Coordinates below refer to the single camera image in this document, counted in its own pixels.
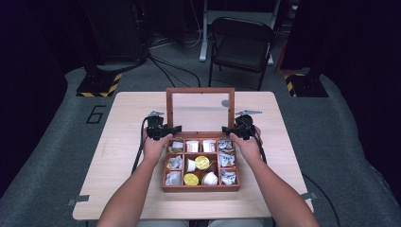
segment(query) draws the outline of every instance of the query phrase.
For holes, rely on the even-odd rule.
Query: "person's arm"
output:
[[[159,141],[146,139],[143,161],[107,202],[97,226],[136,226],[144,208],[153,169],[171,137],[169,134]]]
[[[243,140],[233,133],[230,137],[239,145],[242,156],[251,167],[265,203],[277,225],[280,227],[319,226],[304,199],[262,161],[256,140],[253,137]]]

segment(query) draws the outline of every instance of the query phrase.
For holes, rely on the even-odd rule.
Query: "person's hand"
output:
[[[258,139],[260,140],[260,129],[257,127],[255,127],[255,129],[255,136],[258,136]],[[247,161],[248,165],[251,166],[254,162],[262,161],[259,146],[253,136],[251,136],[249,140],[244,140],[236,136],[234,133],[230,133],[230,138],[234,143],[239,145],[242,156],[245,161]]]
[[[153,140],[148,137],[147,131],[144,130],[144,160],[149,160],[155,165],[159,162],[160,156],[162,156],[163,149],[168,141],[173,137],[172,134],[160,138],[160,140]]]

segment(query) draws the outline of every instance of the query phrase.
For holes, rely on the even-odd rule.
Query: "wooden box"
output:
[[[222,126],[234,127],[234,95],[234,88],[166,90],[167,125],[169,128],[182,126],[183,131],[169,141],[166,149],[162,182],[165,192],[239,189],[235,145],[221,131]],[[209,177],[213,174],[205,177],[209,172],[214,172],[217,178],[211,181]],[[198,183],[191,183],[193,178],[198,179]]]

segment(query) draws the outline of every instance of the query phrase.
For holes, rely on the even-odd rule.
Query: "office chair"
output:
[[[258,73],[260,91],[273,47],[273,30],[258,22],[219,17],[211,25],[212,53],[209,84],[212,85],[213,64]]]

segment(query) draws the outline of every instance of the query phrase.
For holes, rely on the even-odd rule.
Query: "chair backrest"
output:
[[[212,22],[212,33],[237,38],[260,40],[272,43],[273,30],[259,22],[236,19],[232,17],[219,17]]]

